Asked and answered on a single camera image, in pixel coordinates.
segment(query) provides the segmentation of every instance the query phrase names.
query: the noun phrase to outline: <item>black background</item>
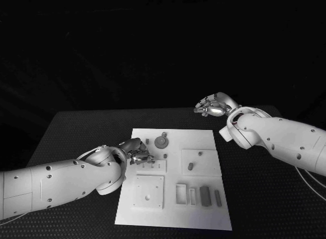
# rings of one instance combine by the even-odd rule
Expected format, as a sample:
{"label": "black background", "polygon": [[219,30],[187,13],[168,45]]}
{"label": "black background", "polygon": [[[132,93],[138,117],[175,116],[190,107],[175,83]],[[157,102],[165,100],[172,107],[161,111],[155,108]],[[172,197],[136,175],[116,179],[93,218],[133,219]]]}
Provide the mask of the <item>black background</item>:
{"label": "black background", "polygon": [[25,166],[58,111],[193,107],[216,92],[326,130],[323,3],[0,7],[0,171]]}

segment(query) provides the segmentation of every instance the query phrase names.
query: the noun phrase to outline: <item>dark table surface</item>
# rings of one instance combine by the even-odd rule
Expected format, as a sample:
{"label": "dark table surface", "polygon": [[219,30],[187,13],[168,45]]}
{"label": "dark table surface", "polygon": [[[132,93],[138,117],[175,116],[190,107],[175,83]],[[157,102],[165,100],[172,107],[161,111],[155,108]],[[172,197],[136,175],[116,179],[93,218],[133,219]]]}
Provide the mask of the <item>dark table surface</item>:
{"label": "dark table surface", "polygon": [[[252,106],[272,117],[272,106]],[[96,146],[116,145],[132,128],[213,130],[232,231],[113,225],[120,188],[24,215],[0,227],[0,238],[326,238],[326,202],[305,186],[292,166],[259,146],[224,142],[217,131],[226,117],[201,117],[193,108],[58,112],[28,167],[73,159]],[[308,180],[326,197],[326,191]]]}

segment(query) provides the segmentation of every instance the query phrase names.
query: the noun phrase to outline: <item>white platform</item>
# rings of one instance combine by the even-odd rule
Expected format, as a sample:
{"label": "white platform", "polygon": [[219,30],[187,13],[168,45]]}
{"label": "white platform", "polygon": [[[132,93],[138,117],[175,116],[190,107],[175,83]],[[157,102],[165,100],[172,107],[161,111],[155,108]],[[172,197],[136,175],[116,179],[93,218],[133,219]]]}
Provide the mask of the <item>white platform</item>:
{"label": "white platform", "polygon": [[[154,139],[167,133],[168,145],[164,149],[154,146]],[[213,169],[217,157],[204,157],[204,163],[211,165],[211,170],[217,171],[217,175],[198,176],[181,174],[181,150],[214,150],[213,134],[210,130],[184,130],[184,129],[132,129],[131,138],[138,137],[142,142],[145,138],[149,139],[146,148],[149,154],[155,159],[165,160],[165,172],[154,172],[152,176],[162,177],[162,207],[155,209],[149,206],[145,207],[145,200],[139,207],[135,207],[135,196],[151,194],[149,189],[142,194],[138,193],[138,185],[135,184],[136,166],[126,166],[125,181],[122,183],[118,211],[115,224],[133,225],[133,226],[154,226],[154,227],[172,227],[172,228],[196,228],[230,231],[230,221],[227,213],[227,205],[224,199],[224,192],[222,186],[220,170]],[[185,206],[175,205],[175,184],[185,185]],[[210,192],[211,206],[203,207],[200,205],[198,187],[207,186]],[[194,188],[196,206],[190,205],[188,189]],[[222,207],[216,206],[214,190],[219,190]]]}

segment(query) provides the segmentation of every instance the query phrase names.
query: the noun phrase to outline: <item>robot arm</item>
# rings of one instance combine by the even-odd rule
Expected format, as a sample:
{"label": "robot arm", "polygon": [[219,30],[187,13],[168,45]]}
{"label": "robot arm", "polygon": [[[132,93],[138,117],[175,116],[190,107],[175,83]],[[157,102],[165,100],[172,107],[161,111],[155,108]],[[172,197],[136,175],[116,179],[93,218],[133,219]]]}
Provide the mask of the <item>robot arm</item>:
{"label": "robot arm", "polygon": [[0,220],[116,190],[129,164],[154,163],[139,138],[99,146],[77,159],[0,172]]}
{"label": "robot arm", "polygon": [[262,146],[271,156],[292,166],[326,176],[326,131],[288,119],[271,117],[262,110],[237,105],[216,93],[194,106],[203,116],[227,116],[219,134],[248,149]]}

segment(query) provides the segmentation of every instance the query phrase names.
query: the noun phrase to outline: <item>small block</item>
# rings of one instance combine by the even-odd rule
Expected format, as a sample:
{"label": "small block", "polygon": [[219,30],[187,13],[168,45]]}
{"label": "small block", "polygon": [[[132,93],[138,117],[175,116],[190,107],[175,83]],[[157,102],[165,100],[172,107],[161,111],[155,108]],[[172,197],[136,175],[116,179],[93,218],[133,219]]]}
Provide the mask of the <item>small block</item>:
{"label": "small block", "polygon": [[220,196],[219,196],[219,191],[214,190],[214,200],[216,200],[216,205],[220,207],[222,206],[222,201],[220,201]]}
{"label": "small block", "polygon": [[204,207],[209,207],[211,205],[211,203],[210,203],[210,195],[209,195],[209,188],[206,186],[200,187],[200,204]]}
{"label": "small block", "polygon": [[188,171],[193,169],[193,163],[188,163],[187,169],[188,169]]}

